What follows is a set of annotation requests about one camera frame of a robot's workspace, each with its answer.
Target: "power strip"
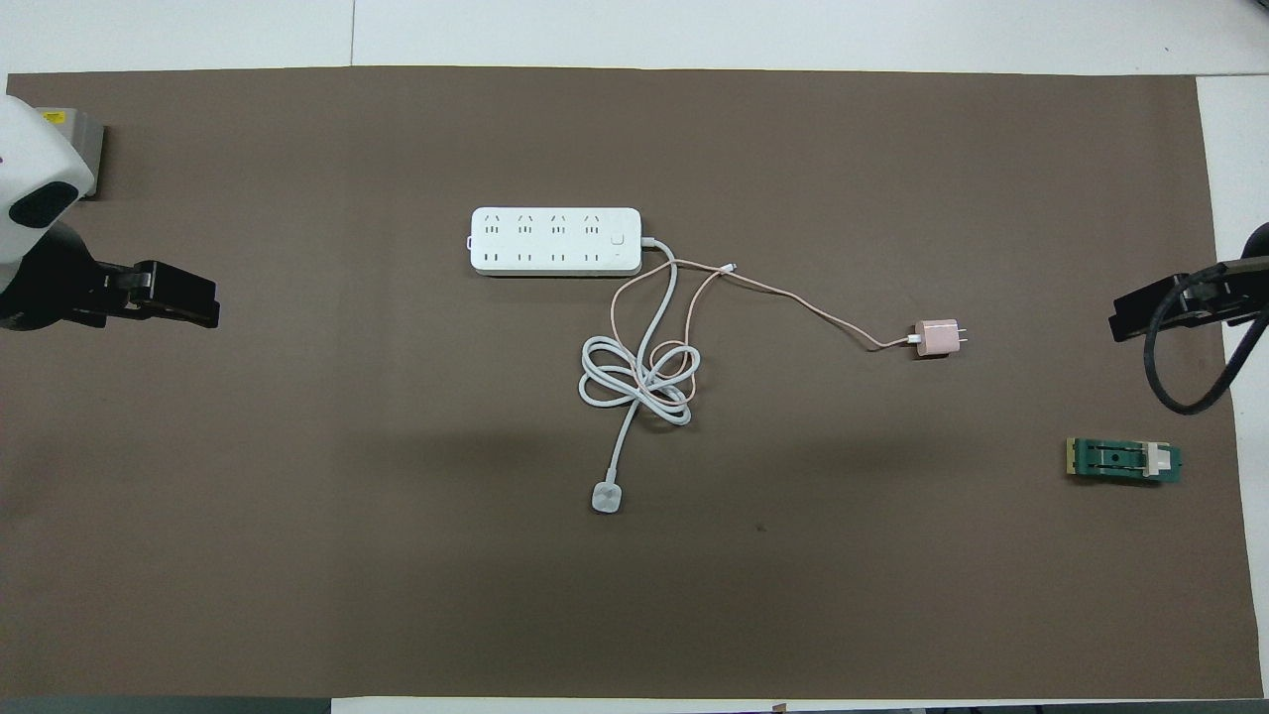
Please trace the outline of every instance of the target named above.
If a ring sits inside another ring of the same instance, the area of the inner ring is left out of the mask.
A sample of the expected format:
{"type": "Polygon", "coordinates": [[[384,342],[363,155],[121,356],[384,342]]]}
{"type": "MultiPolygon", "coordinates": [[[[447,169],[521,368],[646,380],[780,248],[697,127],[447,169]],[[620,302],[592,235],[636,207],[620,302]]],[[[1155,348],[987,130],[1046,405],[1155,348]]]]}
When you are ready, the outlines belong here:
{"type": "Polygon", "coordinates": [[[482,207],[467,249],[482,275],[633,275],[642,232],[634,208],[482,207]]]}

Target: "power cord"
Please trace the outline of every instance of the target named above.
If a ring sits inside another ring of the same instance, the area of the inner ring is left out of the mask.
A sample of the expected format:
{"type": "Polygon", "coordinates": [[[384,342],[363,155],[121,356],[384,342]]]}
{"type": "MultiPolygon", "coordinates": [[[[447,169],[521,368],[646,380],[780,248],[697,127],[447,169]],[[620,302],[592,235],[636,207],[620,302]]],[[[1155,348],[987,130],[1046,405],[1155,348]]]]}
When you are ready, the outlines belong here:
{"type": "MultiPolygon", "coordinates": [[[[665,263],[631,278],[613,293],[613,301],[608,309],[608,317],[613,331],[612,336],[595,335],[581,345],[581,379],[577,382],[577,394],[581,396],[582,402],[590,405],[591,407],[605,410],[613,407],[627,407],[626,420],[622,422],[621,431],[617,432],[617,441],[613,445],[613,457],[608,463],[608,471],[604,474],[604,481],[595,484],[591,493],[590,506],[600,514],[614,514],[621,507],[622,490],[617,486],[617,463],[621,459],[622,448],[626,444],[626,435],[629,432],[631,424],[634,422],[634,415],[638,413],[640,407],[646,407],[662,421],[676,427],[685,426],[692,421],[692,410],[688,407],[688,403],[695,397],[695,374],[700,367],[700,351],[688,342],[692,335],[692,315],[700,294],[714,279],[720,276],[727,278],[747,288],[760,289],[794,299],[820,317],[841,327],[853,330],[855,334],[868,340],[873,345],[869,347],[871,351],[877,351],[898,344],[931,344],[935,342],[935,339],[942,339],[942,336],[931,335],[940,335],[942,331],[945,331],[934,328],[925,331],[925,327],[921,326],[917,334],[906,335],[890,341],[881,341],[868,334],[868,331],[863,327],[811,304],[798,294],[736,273],[735,263],[727,263],[726,265],[706,265],[703,263],[683,260],[675,257],[670,246],[660,240],[656,240],[655,237],[642,238],[642,246],[652,247],[664,252],[665,263]],[[654,346],[650,351],[648,344],[652,341],[652,335],[656,332],[657,326],[660,326],[661,320],[665,317],[665,311],[670,306],[670,299],[674,297],[674,289],[678,287],[680,265],[684,268],[704,270],[709,274],[706,275],[706,279],[697,288],[695,293],[692,295],[692,302],[688,304],[688,316],[683,326],[683,339],[670,339],[662,341],[654,346]],[[652,320],[648,321],[647,328],[643,331],[643,337],[640,340],[638,349],[632,351],[626,342],[622,341],[621,335],[617,331],[617,299],[621,297],[622,292],[626,290],[626,288],[666,269],[669,270],[670,279],[665,287],[665,295],[661,298],[661,303],[657,307],[656,313],[652,315],[652,320]],[[615,356],[618,364],[612,365],[598,363],[596,355],[603,353],[615,356]],[[675,360],[679,360],[678,370],[669,373],[667,369],[675,360]],[[689,383],[687,393],[684,393],[679,387],[685,382],[689,383]],[[607,389],[613,393],[614,397],[608,399],[593,397],[586,389],[590,383],[595,383],[598,387],[607,389]]],[[[959,331],[953,320],[940,320],[940,322],[949,322],[949,325],[935,326],[950,326],[953,335],[959,331]]],[[[950,340],[953,344],[958,341],[956,336],[952,336],[950,340]]],[[[957,346],[947,346],[945,349],[954,350],[956,347],[958,347],[958,344],[957,346]]]]}
{"type": "Polygon", "coordinates": [[[1164,325],[1164,315],[1173,307],[1173,303],[1180,298],[1181,293],[1187,289],[1202,284],[1206,282],[1212,282],[1217,278],[1225,275],[1226,265],[1218,263],[1211,268],[1204,268],[1197,273],[1190,273],[1184,278],[1176,280],[1167,294],[1159,302],[1155,307],[1155,312],[1150,316],[1150,325],[1146,328],[1146,345],[1143,350],[1143,361],[1146,364],[1146,382],[1150,383],[1150,389],[1155,393],[1155,397],[1173,412],[1178,415],[1198,415],[1208,407],[1217,403],[1221,397],[1230,389],[1233,383],[1233,378],[1239,377],[1239,370],[1247,361],[1247,356],[1251,354],[1251,349],[1260,340],[1260,335],[1264,334],[1265,327],[1269,326],[1269,307],[1265,307],[1256,316],[1255,321],[1247,328],[1247,332],[1242,335],[1242,340],[1239,341],[1239,346],[1235,347],[1233,355],[1230,356],[1230,364],[1225,367],[1221,375],[1212,384],[1212,388],[1207,391],[1198,402],[1190,405],[1181,405],[1173,399],[1167,391],[1164,389],[1164,383],[1159,379],[1159,369],[1155,365],[1155,340],[1159,337],[1159,330],[1164,325]]]}

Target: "charging cable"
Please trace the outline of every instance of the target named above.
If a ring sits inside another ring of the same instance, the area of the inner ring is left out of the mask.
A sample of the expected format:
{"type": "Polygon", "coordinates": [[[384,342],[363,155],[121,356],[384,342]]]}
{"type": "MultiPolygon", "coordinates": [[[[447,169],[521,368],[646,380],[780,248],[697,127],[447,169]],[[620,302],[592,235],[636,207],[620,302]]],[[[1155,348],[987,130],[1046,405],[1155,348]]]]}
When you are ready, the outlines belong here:
{"type": "Polygon", "coordinates": [[[868,334],[868,331],[863,327],[811,304],[793,292],[772,287],[766,283],[761,283],[736,273],[735,263],[727,263],[726,265],[706,265],[703,263],[683,260],[675,257],[670,246],[655,237],[642,238],[642,246],[652,247],[664,252],[665,263],[631,278],[617,288],[617,292],[613,293],[613,301],[608,309],[612,336],[595,335],[581,345],[581,379],[577,382],[577,394],[581,396],[582,402],[590,405],[591,407],[605,410],[615,407],[627,408],[626,420],[622,422],[621,431],[617,432],[617,443],[613,445],[613,457],[608,463],[608,471],[604,474],[604,481],[595,484],[595,488],[591,492],[590,506],[600,514],[614,514],[618,509],[621,509],[622,488],[617,486],[617,462],[621,459],[622,446],[626,444],[626,435],[629,432],[631,425],[634,422],[634,415],[638,413],[640,407],[646,407],[659,419],[676,427],[685,426],[692,421],[692,410],[688,407],[688,403],[695,397],[695,374],[697,369],[700,367],[700,351],[689,342],[692,336],[692,315],[695,311],[697,301],[700,298],[700,294],[709,285],[709,283],[717,278],[730,279],[747,288],[760,289],[763,292],[780,294],[794,299],[824,320],[849,328],[862,336],[871,344],[871,346],[868,346],[869,351],[877,351],[900,344],[916,344],[917,351],[921,355],[947,354],[959,349],[959,342],[964,341],[964,339],[959,336],[959,332],[964,330],[959,328],[956,320],[928,320],[925,322],[917,322],[917,331],[915,334],[890,341],[882,341],[868,334]],[[706,275],[704,280],[697,288],[688,304],[688,316],[683,326],[683,339],[665,340],[650,350],[648,344],[652,341],[652,335],[656,332],[657,326],[660,326],[661,320],[665,317],[665,311],[670,306],[670,299],[674,297],[674,290],[678,287],[680,265],[689,269],[704,270],[709,274],[706,275]],[[640,280],[647,279],[661,270],[669,270],[670,275],[665,287],[665,295],[661,298],[661,303],[656,308],[656,313],[654,313],[651,321],[648,321],[647,328],[643,331],[643,337],[638,342],[638,347],[636,350],[631,350],[626,342],[622,341],[622,337],[617,331],[617,299],[621,297],[622,292],[626,290],[626,288],[640,280]],[[610,355],[612,359],[615,359],[617,364],[600,364],[596,361],[596,356],[600,354],[610,355]],[[678,369],[670,372],[670,367],[675,360],[678,360],[678,369]],[[604,388],[612,394],[612,397],[593,397],[588,392],[588,386],[590,383],[595,383],[598,387],[604,388]],[[687,393],[684,393],[680,387],[684,383],[688,384],[687,393]]]}

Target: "pink cable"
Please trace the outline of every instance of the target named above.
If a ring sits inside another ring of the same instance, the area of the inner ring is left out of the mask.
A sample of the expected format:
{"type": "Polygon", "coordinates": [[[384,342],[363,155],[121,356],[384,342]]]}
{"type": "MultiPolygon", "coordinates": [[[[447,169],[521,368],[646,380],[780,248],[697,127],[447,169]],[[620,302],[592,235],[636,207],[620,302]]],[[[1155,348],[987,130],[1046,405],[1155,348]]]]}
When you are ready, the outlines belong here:
{"type": "MultiPolygon", "coordinates": [[[[650,276],[652,274],[656,274],[657,271],[664,270],[665,268],[667,268],[667,266],[670,266],[673,264],[679,264],[679,265],[683,265],[685,268],[692,268],[692,269],[695,269],[695,270],[706,270],[706,271],[708,271],[711,274],[708,276],[706,276],[704,280],[702,280],[702,283],[697,288],[695,293],[692,294],[692,301],[688,303],[688,317],[687,317],[687,320],[683,323],[683,339],[667,339],[667,340],[657,344],[656,346],[654,346],[651,349],[651,351],[648,351],[648,355],[647,355],[648,369],[651,369],[654,365],[656,365],[656,353],[662,346],[670,346],[670,347],[673,347],[673,346],[679,346],[679,345],[687,345],[688,344],[688,339],[692,336],[692,315],[693,315],[693,312],[697,308],[697,299],[700,298],[700,293],[704,292],[706,287],[708,287],[709,283],[713,282],[713,279],[718,278],[718,276],[733,278],[733,279],[741,282],[746,287],[753,285],[753,287],[761,288],[761,289],[764,289],[766,292],[772,292],[772,293],[775,293],[775,294],[780,294],[783,297],[792,298],[792,299],[797,301],[798,303],[801,303],[807,309],[810,309],[810,311],[815,312],[816,315],[819,315],[821,318],[824,318],[824,320],[826,320],[829,322],[840,325],[843,327],[850,328],[855,334],[859,334],[860,336],[863,336],[868,341],[873,342],[876,345],[876,349],[886,349],[887,346],[895,346],[896,344],[905,344],[905,342],[907,342],[907,337],[906,336],[902,336],[900,339],[895,339],[895,340],[891,340],[891,341],[881,341],[877,337],[874,337],[873,335],[868,334],[868,331],[864,330],[863,327],[860,327],[858,325],[854,325],[851,322],[848,322],[846,320],[843,320],[841,317],[838,317],[836,315],[826,312],[826,311],[816,307],[815,304],[811,304],[805,298],[802,298],[802,295],[799,295],[797,293],[789,292],[787,289],[780,289],[778,287],[772,287],[772,285],[769,285],[769,284],[766,284],[764,282],[758,282],[758,280],[755,280],[753,278],[746,278],[745,275],[741,275],[741,274],[736,273],[733,269],[728,269],[727,265],[706,265],[704,263],[697,263],[697,261],[693,261],[693,260],[684,260],[681,257],[675,257],[673,260],[666,260],[665,263],[661,263],[660,265],[652,268],[651,270],[648,270],[648,271],[646,271],[643,274],[636,275],[636,276],[626,280],[626,283],[623,283],[619,288],[617,288],[617,292],[613,293],[613,301],[608,306],[608,320],[609,320],[609,323],[613,327],[613,339],[615,339],[622,346],[626,346],[626,342],[622,341],[621,335],[617,334],[617,298],[621,297],[622,292],[624,292],[627,287],[637,283],[638,280],[641,280],[643,278],[647,278],[647,276],[650,276]]],[[[633,355],[633,351],[631,351],[628,346],[626,346],[626,351],[629,353],[631,355],[633,355]]],[[[683,355],[683,361],[679,363],[678,372],[675,372],[671,375],[662,375],[661,373],[656,373],[656,374],[661,379],[675,378],[675,377],[681,375],[683,372],[688,369],[688,365],[689,365],[689,363],[688,363],[688,354],[684,354],[683,355]]],[[[638,384],[637,387],[638,387],[640,392],[642,392],[643,394],[648,396],[650,398],[660,402],[661,405],[665,405],[667,407],[679,407],[679,406],[687,405],[688,402],[692,402],[692,398],[695,397],[695,394],[697,394],[697,377],[695,377],[695,374],[693,374],[689,378],[689,382],[692,384],[692,388],[688,391],[688,394],[683,398],[681,402],[665,399],[662,397],[652,394],[642,384],[638,384]]]]}

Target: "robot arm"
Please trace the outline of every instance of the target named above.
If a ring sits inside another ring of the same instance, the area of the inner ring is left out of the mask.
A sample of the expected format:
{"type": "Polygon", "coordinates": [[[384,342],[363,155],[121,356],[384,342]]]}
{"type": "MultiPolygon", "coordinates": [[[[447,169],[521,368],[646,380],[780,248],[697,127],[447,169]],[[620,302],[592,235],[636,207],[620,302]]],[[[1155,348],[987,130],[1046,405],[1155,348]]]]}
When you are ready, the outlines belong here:
{"type": "Polygon", "coordinates": [[[1251,233],[1237,260],[1222,260],[1197,273],[1176,273],[1114,301],[1110,332],[1115,341],[1145,335],[1146,382],[1155,397],[1178,415],[1198,415],[1216,405],[1269,327],[1269,223],[1251,233]],[[1225,321],[1251,322],[1230,363],[1198,402],[1174,399],[1159,379],[1155,340],[1166,328],[1225,321]]]}
{"type": "Polygon", "coordinates": [[[100,327],[109,316],[214,327],[216,283],[157,260],[98,261],[58,222],[93,183],[84,160],[38,112],[0,98],[0,327],[32,330],[62,318],[100,327]]]}

